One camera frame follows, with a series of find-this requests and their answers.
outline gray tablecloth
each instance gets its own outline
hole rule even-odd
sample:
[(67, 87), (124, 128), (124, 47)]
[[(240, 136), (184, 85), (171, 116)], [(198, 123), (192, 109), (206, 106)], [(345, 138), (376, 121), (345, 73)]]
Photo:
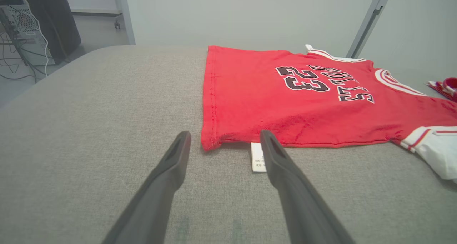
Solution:
[[(206, 50), (91, 52), (0, 109), (0, 243), (99, 243), (176, 135), (192, 134), (166, 243), (286, 243), (247, 143), (200, 144)], [(358, 243), (456, 243), (457, 187), (391, 143), (287, 152)]]

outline care label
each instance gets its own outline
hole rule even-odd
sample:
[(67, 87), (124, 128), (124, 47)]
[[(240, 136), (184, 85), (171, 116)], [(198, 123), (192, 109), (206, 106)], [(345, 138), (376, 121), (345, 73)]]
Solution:
[(266, 173), (263, 150), (260, 143), (251, 143), (252, 170), (258, 173)]

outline red and white striped trim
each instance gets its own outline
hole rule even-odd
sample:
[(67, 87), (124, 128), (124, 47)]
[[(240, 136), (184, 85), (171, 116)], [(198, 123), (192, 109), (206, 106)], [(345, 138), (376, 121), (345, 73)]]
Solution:
[(429, 135), (457, 135), (457, 126), (430, 126), (419, 127), (411, 132), (408, 137), (401, 141), (400, 146), (415, 152)]
[(313, 53), (313, 54), (316, 54), (316, 55), (322, 55), (326, 58), (329, 58), (333, 61), (338, 61), (338, 62), (348, 62), (348, 63), (356, 63), (356, 62), (364, 62), (366, 61), (366, 59), (354, 59), (354, 58), (344, 58), (344, 57), (334, 57), (334, 56), (331, 56), (329, 53), (323, 51), (323, 50), (310, 50), (309, 53)]
[(403, 91), (408, 94), (413, 94), (416, 96), (427, 96), (426, 94), (423, 94), (422, 92), (416, 91), (415, 89), (406, 86), (405, 84), (399, 83), (397, 80), (395, 80), (389, 73), (388, 70), (382, 70), (379, 69), (375, 73), (376, 79), (380, 81), (380, 83), (387, 85), (393, 89)]

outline gray floor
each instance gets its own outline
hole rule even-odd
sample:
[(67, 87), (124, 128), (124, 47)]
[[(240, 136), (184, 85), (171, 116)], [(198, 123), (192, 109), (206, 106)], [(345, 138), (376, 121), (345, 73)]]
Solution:
[[(88, 52), (100, 48), (129, 44), (123, 21), (120, 21), (121, 29), (116, 30), (114, 28), (114, 18), (111, 17), (74, 16), (74, 18), (81, 36), (81, 45), (79, 45), (73, 54), (69, 55), (70, 60), (74, 60)], [(1, 55), (2, 58), (19, 58), (18, 53), (14, 52), (14, 47), (11, 48), (13, 52), (10, 52), (9, 46), (5, 45), (3, 47), (4, 53)], [(18, 69), (17, 72), (13, 74), (7, 66), (0, 66), (1, 75), (9, 78), (20, 78), (31, 74), (31, 70), (24, 65), (22, 60), (2, 60), (0, 61), (0, 65), (6, 65), (5, 61), (11, 66), (13, 71), (16, 70), (17, 66)], [(47, 73), (52, 74), (65, 65), (66, 63), (49, 65), (47, 67)], [(34, 83), (32, 77), (21, 80), (0, 78), (0, 107), (33, 86)]]

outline basketball jersey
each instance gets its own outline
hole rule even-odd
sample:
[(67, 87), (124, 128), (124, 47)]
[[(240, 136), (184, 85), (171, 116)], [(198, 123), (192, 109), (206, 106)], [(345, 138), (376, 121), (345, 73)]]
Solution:
[(393, 141), (444, 179), (457, 179), (456, 110), (457, 103), (403, 85), (370, 60), (210, 46), (201, 143), (208, 151), (259, 142), (262, 129), (299, 148)]

